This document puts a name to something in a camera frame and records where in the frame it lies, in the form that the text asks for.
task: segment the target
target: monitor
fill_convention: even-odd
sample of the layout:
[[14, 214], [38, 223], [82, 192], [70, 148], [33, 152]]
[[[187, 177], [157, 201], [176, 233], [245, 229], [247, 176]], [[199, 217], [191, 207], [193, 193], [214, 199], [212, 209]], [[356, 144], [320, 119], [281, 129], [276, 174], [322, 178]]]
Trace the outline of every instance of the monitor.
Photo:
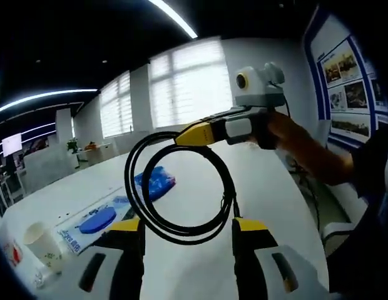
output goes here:
[[22, 150], [21, 134], [15, 134], [2, 140], [2, 149], [4, 151], [4, 157]]

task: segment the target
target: coiled cable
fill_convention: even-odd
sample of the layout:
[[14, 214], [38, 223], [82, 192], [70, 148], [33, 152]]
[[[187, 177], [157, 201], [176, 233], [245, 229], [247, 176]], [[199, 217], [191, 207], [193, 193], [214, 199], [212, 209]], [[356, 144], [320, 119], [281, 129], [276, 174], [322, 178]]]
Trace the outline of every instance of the coiled cable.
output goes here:
[[[229, 173], [228, 168], [226, 167], [222, 159], [217, 154], [215, 154], [209, 147], [206, 146], [192, 147], [172, 144], [158, 151], [146, 165], [143, 172], [141, 184], [142, 199], [140, 199], [140, 195], [138, 194], [134, 180], [135, 166], [144, 148], [146, 148], [150, 144], [154, 144], [155, 142], [164, 141], [166, 139], [175, 139], [179, 134], [179, 132], [174, 131], [157, 132], [154, 134], [150, 134], [149, 136], [138, 142], [131, 150], [126, 161], [125, 188], [127, 196], [130, 199], [130, 204], [134, 209], [135, 213], [140, 217], [140, 219], [145, 223], [145, 225], [148, 226], [148, 228], [150, 228], [159, 237], [175, 244], [197, 245], [213, 239], [220, 233], [220, 231], [223, 229], [228, 220], [230, 208], [232, 205], [234, 216], [240, 217], [240, 210], [237, 204], [234, 182]], [[211, 164], [218, 171], [220, 178], [222, 179], [224, 192], [222, 196], [220, 212], [211, 221], [199, 226], [179, 226], [167, 221], [158, 214], [152, 202], [150, 201], [148, 186], [152, 170], [163, 157], [178, 151], [191, 151], [194, 153], [201, 154], [205, 159], [211, 162]], [[179, 237], [199, 238], [182, 239]]]

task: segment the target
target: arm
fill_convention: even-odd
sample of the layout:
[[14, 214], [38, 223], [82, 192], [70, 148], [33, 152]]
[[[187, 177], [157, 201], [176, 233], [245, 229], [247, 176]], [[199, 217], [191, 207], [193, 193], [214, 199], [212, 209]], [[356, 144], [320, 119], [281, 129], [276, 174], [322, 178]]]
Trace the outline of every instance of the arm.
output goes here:
[[284, 114], [271, 114], [269, 130], [278, 137], [278, 147], [288, 151], [311, 175], [329, 185], [350, 181], [352, 156], [342, 157], [323, 148], [309, 133]]

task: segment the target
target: paper cup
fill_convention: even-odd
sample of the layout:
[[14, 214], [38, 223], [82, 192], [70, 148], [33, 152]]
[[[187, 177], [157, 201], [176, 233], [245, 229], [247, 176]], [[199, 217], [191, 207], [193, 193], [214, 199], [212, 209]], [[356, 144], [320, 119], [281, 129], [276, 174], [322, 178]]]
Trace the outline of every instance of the paper cup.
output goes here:
[[50, 270], [55, 273], [62, 271], [61, 250], [43, 223], [37, 222], [30, 225], [24, 234], [23, 242]]

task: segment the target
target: office desk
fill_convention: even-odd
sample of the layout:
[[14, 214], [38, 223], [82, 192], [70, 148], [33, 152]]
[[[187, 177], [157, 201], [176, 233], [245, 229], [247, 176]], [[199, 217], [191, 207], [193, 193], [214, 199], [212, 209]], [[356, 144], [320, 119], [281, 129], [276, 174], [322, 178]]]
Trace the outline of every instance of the office desk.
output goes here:
[[[143, 151], [137, 174], [166, 143], [169, 142]], [[232, 174], [242, 215], [262, 220], [278, 243], [293, 247], [308, 259], [318, 271], [320, 282], [328, 288], [324, 249], [314, 220], [276, 154], [251, 144], [228, 146], [220, 142], [212, 149]], [[6, 211], [4, 223], [22, 244], [24, 230], [33, 222], [43, 221], [55, 231], [96, 207], [113, 191], [119, 189], [125, 194], [126, 158], [127, 155], [115, 157], [29, 195]], [[162, 159], [160, 165], [176, 177], [176, 186], [155, 203], [162, 216], [183, 226], [193, 226], [219, 212], [222, 182], [208, 161], [195, 153], [178, 152]], [[147, 230], [141, 298], [238, 299], [230, 224], [215, 239], [198, 246], [175, 245]], [[41, 264], [20, 246], [25, 255], [16, 272], [25, 277], [33, 266]]]

